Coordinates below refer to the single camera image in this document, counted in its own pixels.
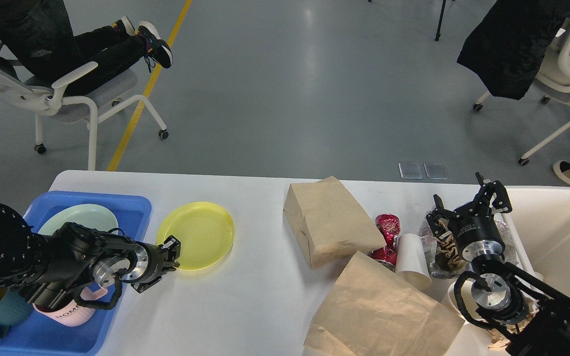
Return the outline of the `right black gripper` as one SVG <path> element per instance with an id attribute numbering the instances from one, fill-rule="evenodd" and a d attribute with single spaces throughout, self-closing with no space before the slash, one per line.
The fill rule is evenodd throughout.
<path id="1" fill-rule="evenodd" d="M 479 256 L 502 257 L 504 241 L 494 221 L 494 215 L 513 211 L 505 186 L 499 180 L 484 178 L 475 173 L 480 189 L 472 200 L 472 213 L 461 214 L 447 210 L 440 196 L 434 194 L 434 209 L 426 215 L 433 236 L 445 241 L 443 235 L 452 232 L 457 252 L 464 261 L 472 262 Z M 442 220 L 447 220 L 447 227 Z"/>

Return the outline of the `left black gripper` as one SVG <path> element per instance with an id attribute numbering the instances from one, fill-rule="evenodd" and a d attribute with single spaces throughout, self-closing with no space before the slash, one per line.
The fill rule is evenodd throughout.
<path id="1" fill-rule="evenodd" d="M 133 252 L 136 262 L 130 271 L 131 287 L 143 293 L 161 281 L 166 273 L 180 267 L 181 241 L 168 236 L 163 245 L 136 242 Z"/>

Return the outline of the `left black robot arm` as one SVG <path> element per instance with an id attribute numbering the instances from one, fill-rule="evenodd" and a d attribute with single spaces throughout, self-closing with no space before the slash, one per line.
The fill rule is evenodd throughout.
<path id="1" fill-rule="evenodd" d="M 17 291 L 25 302 L 55 309 L 65 298 L 79 306 L 111 310 L 124 284 L 138 293 L 179 266 L 181 242 L 138 242 L 75 222 L 52 235 L 34 233 L 13 208 L 0 203 L 0 288 Z"/>

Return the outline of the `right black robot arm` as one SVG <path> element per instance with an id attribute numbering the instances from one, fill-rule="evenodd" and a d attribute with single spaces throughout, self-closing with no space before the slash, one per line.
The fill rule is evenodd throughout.
<path id="1" fill-rule="evenodd" d="M 475 176 L 473 200 L 448 210 L 435 194 L 426 216 L 434 237 L 450 234 L 470 265 L 453 284 L 453 302 L 468 323 L 509 340 L 512 356 L 570 356 L 570 297 L 505 261 L 494 216 L 513 211 L 508 192 L 498 180 Z"/>

